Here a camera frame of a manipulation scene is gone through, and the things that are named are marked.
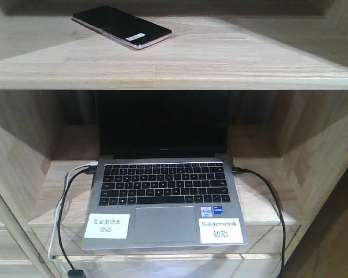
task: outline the white label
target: white label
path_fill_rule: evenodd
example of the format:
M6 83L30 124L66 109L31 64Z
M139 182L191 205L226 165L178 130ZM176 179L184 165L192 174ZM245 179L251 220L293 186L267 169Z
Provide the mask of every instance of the white label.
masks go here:
M129 42L131 42L131 41L133 41L133 40L135 40L135 39L141 38L142 36L145 36L145 34L139 33L139 34L136 34L136 35L134 35L134 36L130 36L130 37L126 38L126 39L127 39Z
M199 218L201 243L243 243L238 218Z
M84 237L91 239L125 239L129 219L129 214L91 213Z

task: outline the cable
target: cable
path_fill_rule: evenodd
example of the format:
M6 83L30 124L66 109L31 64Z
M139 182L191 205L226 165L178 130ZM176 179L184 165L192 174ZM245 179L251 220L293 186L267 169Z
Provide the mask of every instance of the cable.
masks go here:
M87 174L95 174L97 165L98 165L97 161L90 162L90 163L87 163L87 164L76 166L71 171L69 171L67 173L67 175L65 176L65 179L64 179L63 192L62 192L62 195L61 195L61 197L60 197L60 199L59 199L59 201L57 203L57 207L56 207L55 212L54 212L54 223L53 223L52 235L50 237L49 248L47 250L47 258L50 261L59 262L62 270L65 273L67 273L67 270L66 270L65 266L63 265L62 261L60 259L54 259L53 256L51 255L52 248L53 248L53 241L54 241L54 237L55 237L55 232L56 232L56 229L57 229L57 220L58 220L59 211L60 211L60 204L61 204L61 201L63 199L64 192L65 192L65 190L66 190L66 188L67 188L67 186L69 184L69 177L71 176L72 172L76 171L77 169L83 168L83 167L88 167L87 168L87 170L88 170Z
M69 264L69 266L71 267L72 270L75 270L75 268L74 268L73 264L71 263L71 261L68 259L67 255L65 253L65 250L63 248L61 234L60 234L60 223L61 223L61 219L62 219L65 198L67 197L67 193L68 193L69 188L71 187L71 183L72 183L72 181L74 181L74 179L78 175L84 174L84 173L85 174L88 173L87 169L83 169L83 170L77 172L71 179L69 179L68 185L67 185L67 187L66 187L66 189L65 189L65 191L63 192L63 195L62 195L62 200L61 200L61 203L60 203L60 211L59 211L59 216L58 216L58 221L57 221L59 247L60 247L60 250L62 251L62 254L63 254L65 260L68 262L68 264Z
M252 171L252 170L246 169L246 168L232 167L232 173L233 174L250 173L250 174L253 174L253 175L257 176L269 188L270 193L272 194L273 199L276 202L276 206L277 206L277 209L278 209L280 222L282 223L282 228L283 228L283 243L282 243L282 252L281 252L281 266L280 266L280 272L279 272L279 275L278 275L277 278L282 278L283 269L284 269L285 242L286 242L287 233L286 233L286 230L285 230L285 222L284 222L284 218L283 218L283 214L282 214L281 204L279 202L278 193L273 188L273 185L270 183L270 181L268 181L266 178L264 178L262 175L260 175L259 173L255 172L255 171Z

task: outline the wooden shelf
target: wooden shelf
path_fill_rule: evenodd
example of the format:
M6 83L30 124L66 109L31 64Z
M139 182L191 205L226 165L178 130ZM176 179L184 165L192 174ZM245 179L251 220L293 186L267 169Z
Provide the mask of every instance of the wooden shelf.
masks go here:
M246 2L117 2L173 30L140 51L71 21L90 4L21 3L0 21L0 89L348 89L348 39L308 2Z

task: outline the plug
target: plug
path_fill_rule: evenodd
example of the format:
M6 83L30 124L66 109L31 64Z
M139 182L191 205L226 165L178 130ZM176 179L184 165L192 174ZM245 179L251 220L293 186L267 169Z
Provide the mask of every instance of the plug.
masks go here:
M82 269L71 269L68 271L69 278L86 278L85 272Z

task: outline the intel sticker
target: intel sticker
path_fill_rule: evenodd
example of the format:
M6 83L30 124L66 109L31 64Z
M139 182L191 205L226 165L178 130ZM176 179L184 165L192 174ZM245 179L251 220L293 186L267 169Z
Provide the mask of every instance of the intel sticker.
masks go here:
M215 206L214 214L222 214L222 206Z
M211 207L201 207L201 217L212 217L213 210Z

